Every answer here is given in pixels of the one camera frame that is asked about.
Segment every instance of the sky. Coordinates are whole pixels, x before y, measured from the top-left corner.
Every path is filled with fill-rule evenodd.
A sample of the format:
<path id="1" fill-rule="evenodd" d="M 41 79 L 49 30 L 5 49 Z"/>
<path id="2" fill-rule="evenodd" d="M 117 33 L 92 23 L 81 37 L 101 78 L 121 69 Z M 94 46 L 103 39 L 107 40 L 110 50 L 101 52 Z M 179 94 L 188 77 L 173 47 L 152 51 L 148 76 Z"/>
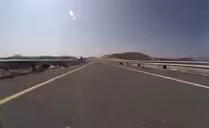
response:
<path id="1" fill-rule="evenodd" d="M 119 52 L 209 56 L 209 0 L 0 0 L 0 57 Z"/>

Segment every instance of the asphalt road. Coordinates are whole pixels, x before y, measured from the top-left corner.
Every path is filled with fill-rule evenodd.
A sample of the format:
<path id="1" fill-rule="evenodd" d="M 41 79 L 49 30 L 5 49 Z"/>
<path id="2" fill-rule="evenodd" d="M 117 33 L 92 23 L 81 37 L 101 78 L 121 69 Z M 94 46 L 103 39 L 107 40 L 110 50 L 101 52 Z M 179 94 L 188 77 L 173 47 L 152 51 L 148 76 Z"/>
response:
<path id="1" fill-rule="evenodd" d="M 66 127 L 209 128 L 209 89 L 95 63 L 0 106 L 0 128 Z"/>

